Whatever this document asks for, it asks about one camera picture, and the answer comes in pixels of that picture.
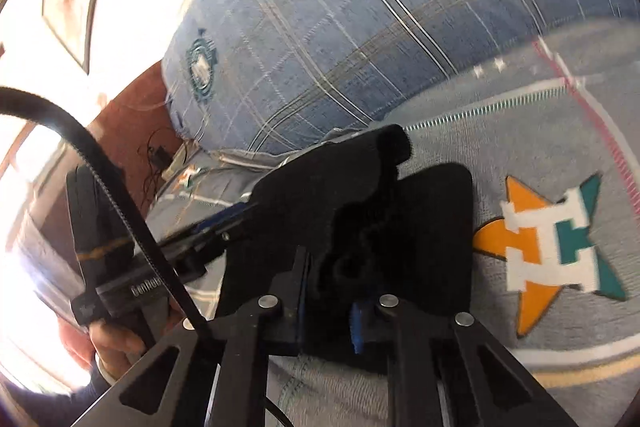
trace black cloth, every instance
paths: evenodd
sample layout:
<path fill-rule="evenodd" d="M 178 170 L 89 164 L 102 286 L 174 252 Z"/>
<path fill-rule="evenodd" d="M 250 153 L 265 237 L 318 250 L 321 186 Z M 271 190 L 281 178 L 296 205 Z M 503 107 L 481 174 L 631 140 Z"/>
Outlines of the black cloth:
<path fill-rule="evenodd" d="M 95 364 L 89 384 L 73 394 L 41 394 L 8 382 L 7 391 L 14 401 L 39 427 L 70 427 L 98 400 L 110 385 Z"/>

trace black cable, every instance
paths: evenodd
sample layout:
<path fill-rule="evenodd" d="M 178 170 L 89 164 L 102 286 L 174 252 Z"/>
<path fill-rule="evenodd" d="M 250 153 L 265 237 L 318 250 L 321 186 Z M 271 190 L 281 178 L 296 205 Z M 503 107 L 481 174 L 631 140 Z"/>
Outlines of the black cable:
<path fill-rule="evenodd" d="M 284 427 L 293 427 L 293 423 L 291 423 L 291 420 L 289 418 L 287 418 L 287 415 L 285 415 L 282 412 L 280 407 L 278 407 L 276 404 L 274 404 L 266 396 L 264 397 L 264 400 L 265 400 L 265 408 L 266 408 L 266 410 L 269 411 L 271 414 L 273 414 L 275 416 L 276 420 L 278 420 L 280 423 L 282 423 L 282 425 Z"/>
<path fill-rule="evenodd" d="M 182 142 L 182 146 L 184 147 L 184 160 L 182 160 L 182 166 L 184 166 L 185 163 L 187 163 L 187 156 L 189 154 L 189 147 L 188 147 L 187 140 Z"/>
<path fill-rule="evenodd" d="M 140 201 L 141 208 L 147 201 L 149 205 L 153 202 L 154 197 L 156 196 L 156 194 L 158 193 L 158 190 L 162 186 L 160 181 L 162 179 L 162 171 L 159 168 L 157 168 L 152 162 L 152 156 L 156 149 L 151 147 L 151 140 L 158 132 L 162 130 L 170 131 L 172 134 L 175 135 L 174 129 L 172 129 L 171 127 L 164 126 L 153 131 L 149 135 L 149 138 L 146 140 L 145 154 L 146 154 L 146 163 L 148 165 L 148 175 L 146 176 L 145 180 L 142 182 L 142 200 Z M 142 145 L 138 147 L 138 154 L 142 154 L 142 152 L 140 151 L 142 147 L 143 147 Z M 187 161 L 187 149 L 185 147 L 184 161 L 182 162 L 182 164 L 184 165 L 186 161 Z"/>
<path fill-rule="evenodd" d="M 0 87 L 0 114 L 16 116 L 50 128 L 60 134 L 84 160 L 104 190 L 113 208 L 140 246 L 143 255 L 162 284 L 171 293 L 201 338 L 210 337 L 207 321 L 187 293 L 158 247 L 140 211 L 98 142 L 75 118 L 49 100 L 10 87 Z"/>

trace screw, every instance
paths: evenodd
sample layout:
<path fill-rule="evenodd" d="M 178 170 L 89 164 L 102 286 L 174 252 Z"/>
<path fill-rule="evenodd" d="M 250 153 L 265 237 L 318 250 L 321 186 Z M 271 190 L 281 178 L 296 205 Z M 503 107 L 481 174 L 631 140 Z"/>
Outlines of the screw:
<path fill-rule="evenodd" d="M 278 304 L 278 298 L 275 295 L 263 295 L 258 299 L 260 308 L 273 308 L 276 304 Z"/>
<path fill-rule="evenodd" d="M 378 301 L 380 302 L 380 306 L 385 308 L 395 308 L 396 306 L 398 306 L 398 302 L 400 302 L 398 300 L 398 297 L 396 297 L 395 295 L 391 295 L 391 293 L 385 293 L 384 295 L 381 295 Z"/>
<path fill-rule="evenodd" d="M 456 324 L 459 326 L 470 326 L 475 321 L 474 316 L 471 313 L 460 312 L 456 314 Z"/>

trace star logo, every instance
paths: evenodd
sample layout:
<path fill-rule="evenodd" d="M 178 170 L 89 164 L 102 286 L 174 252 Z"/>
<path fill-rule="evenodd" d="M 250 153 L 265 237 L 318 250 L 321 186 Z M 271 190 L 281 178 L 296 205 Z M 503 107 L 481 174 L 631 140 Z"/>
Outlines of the star logo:
<path fill-rule="evenodd" d="M 480 253 L 506 261 L 507 290 L 520 293 L 516 333 L 527 335 L 565 287 L 610 299 L 626 294 L 589 231 L 600 191 L 594 174 L 553 203 L 509 176 L 502 218 L 474 236 Z"/>

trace finger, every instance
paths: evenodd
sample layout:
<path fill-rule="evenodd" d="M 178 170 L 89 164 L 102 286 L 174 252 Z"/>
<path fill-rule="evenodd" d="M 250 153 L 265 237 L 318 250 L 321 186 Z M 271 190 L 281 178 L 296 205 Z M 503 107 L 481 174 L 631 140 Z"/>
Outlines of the finger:
<path fill-rule="evenodd" d="M 182 312 L 171 310 L 169 312 L 169 317 L 167 318 L 166 326 L 164 327 L 164 330 L 162 330 L 162 334 L 168 333 L 174 329 L 178 324 L 180 324 L 183 318 L 184 316 L 182 315 Z"/>
<path fill-rule="evenodd" d="M 102 360 L 102 365 L 115 380 L 118 380 L 129 369 L 131 369 L 131 362 L 127 358 L 127 355 L 121 351 L 114 349 L 106 349 L 104 347 L 96 347 L 96 353 Z"/>
<path fill-rule="evenodd" d="M 96 349 L 113 349 L 123 353 L 142 353 L 146 347 L 142 339 L 126 328 L 104 321 L 89 326 L 89 336 Z"/>
<path fill-rule="evenodd" d="M 169 299 L 169 306 L 171 306 L 172 310 L 182 313 L 182 309 L 178 306 L 178 302 L 176 302 L 173 297 Z"/>

